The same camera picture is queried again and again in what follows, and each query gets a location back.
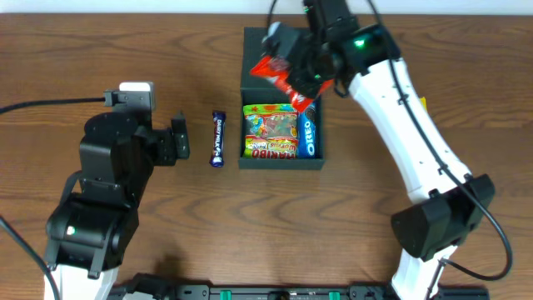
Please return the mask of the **yellow Hacks candy bag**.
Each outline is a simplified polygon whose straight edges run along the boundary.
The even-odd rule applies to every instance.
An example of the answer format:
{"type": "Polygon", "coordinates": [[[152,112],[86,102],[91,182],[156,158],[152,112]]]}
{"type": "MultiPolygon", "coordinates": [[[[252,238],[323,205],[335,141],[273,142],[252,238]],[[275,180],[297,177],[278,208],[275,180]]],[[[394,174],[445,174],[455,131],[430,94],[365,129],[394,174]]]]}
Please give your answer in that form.
{"type": "Polygon", "coordinates": [[[420,101],[421,101],[422,107],[427,111],[426,98],[425,97],[421,97],[420,101]]]}

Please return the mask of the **red Hacks candy bag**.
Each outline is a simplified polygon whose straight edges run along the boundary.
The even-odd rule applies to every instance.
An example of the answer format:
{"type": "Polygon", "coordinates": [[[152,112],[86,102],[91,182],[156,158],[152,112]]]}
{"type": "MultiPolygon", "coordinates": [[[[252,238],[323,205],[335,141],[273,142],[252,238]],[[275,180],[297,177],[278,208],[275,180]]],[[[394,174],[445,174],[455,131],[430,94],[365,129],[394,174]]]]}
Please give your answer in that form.
{"type": "Polygon", "coordinates": [[[283,58],[264,56],[251,69],[254,77],[266,79],[274,87],[288,96],[292,107],[303,113],[333,83],[333,79],[324,81],[321,76],[312,76],[306,81],[303,75],[291,77],[288,62],[283,58]]]}

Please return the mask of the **blue Oreo cookie pack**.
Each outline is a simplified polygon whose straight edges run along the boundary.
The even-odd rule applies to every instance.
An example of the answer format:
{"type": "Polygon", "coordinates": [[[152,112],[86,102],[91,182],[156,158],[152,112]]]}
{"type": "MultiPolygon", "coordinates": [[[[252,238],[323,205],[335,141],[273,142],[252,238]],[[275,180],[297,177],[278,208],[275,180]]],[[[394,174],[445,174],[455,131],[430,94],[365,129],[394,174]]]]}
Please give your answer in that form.
{"type": "Polygon", "coordinates": [[[316,156],[316,105],[312,103],[298,116],[298,150],[299,158],[316,156]]]}

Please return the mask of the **green Haribo gummy bag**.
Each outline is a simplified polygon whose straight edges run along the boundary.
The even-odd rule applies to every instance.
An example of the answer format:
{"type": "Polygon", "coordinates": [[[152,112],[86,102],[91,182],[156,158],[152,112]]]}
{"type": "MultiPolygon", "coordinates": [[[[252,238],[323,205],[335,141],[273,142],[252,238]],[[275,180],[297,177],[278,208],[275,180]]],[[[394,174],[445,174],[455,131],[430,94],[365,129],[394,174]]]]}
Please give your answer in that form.
{"type": "Polygon", "coordinates": [[[298,112],[291,104],[252,104],[243,107],[243,157],[295,159],[298,149],[298,112]]]}

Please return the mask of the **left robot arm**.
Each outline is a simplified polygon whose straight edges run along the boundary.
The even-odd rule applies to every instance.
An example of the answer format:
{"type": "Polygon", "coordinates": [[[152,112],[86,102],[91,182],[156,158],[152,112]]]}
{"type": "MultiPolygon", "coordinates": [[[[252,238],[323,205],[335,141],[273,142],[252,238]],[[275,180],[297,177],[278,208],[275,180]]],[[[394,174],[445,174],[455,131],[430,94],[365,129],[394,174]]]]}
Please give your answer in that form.
{"type": "Polygon", "coordinates": [[[106,112],[90,118],[84,132],[81,168],[67,179],[46,225],[45,300],[107,298],[154,167],[190,155],[182,113],[169,128],[155,129],[148,112],[106,112]]]}

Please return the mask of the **Dairy Milk chocolate bar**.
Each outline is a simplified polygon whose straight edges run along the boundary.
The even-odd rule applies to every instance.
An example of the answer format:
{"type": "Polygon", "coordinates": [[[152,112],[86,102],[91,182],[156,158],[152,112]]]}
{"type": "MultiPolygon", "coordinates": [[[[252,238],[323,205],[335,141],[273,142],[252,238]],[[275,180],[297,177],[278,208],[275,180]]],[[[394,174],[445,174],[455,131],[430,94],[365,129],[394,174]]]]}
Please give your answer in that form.
{"type": "Polygon", "coordinates": [[[221,168],[224,165],[223,150],[224,150],[224,137],[225,137],[225,125],[226,114],[224,112],[215,111],[213,114],[214,124],[214,138],[212,155],[210,164],[214,168],[221,168]]]}

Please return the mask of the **dark green gift box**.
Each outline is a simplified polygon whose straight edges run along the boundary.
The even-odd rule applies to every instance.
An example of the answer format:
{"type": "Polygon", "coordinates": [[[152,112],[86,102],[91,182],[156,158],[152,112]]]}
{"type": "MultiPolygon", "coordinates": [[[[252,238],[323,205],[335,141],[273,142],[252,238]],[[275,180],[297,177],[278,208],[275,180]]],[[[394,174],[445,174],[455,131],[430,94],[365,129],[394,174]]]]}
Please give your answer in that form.
{"type": "MultiPolygon", "coordinates": [[[[251,104],[289,103],[287,95],[283,94],[267,80],[253,77],[250,70],[260,61],[263,53],[262,39],[266,33],[264,27],[244,27],[243,57],[241,75],[242,106],[251,104]]],[[[314,158],[271,159],[247,158],[245,150],[245,118],[241,114],[241,157],[238,164],[240,169],[274,169],[274,170],[322,170],[325,158],[325,139],[322,123],[322,101],[319,97],[315,102],[316,113],[316,155],[314,158]]]]}

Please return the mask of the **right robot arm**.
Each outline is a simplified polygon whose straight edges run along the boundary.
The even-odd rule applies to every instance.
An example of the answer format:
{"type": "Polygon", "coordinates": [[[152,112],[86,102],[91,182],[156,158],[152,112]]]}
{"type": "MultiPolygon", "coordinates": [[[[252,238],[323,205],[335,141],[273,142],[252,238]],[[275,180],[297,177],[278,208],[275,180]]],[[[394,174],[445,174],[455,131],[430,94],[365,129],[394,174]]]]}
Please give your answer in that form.
{"type": "Polygon", "coordinates": [[[413,88],[406,62],[381,19],[362,27],[344,1],[306,1],[308,32],[270,26],[288,85],[316,98],[343,86],[391,153],[411,205],[391,218],[401,259],[385,291],[393,299],[444,299],[438,282],[451,256],[482,219],[495,187],[453,153],[413,88]]]}

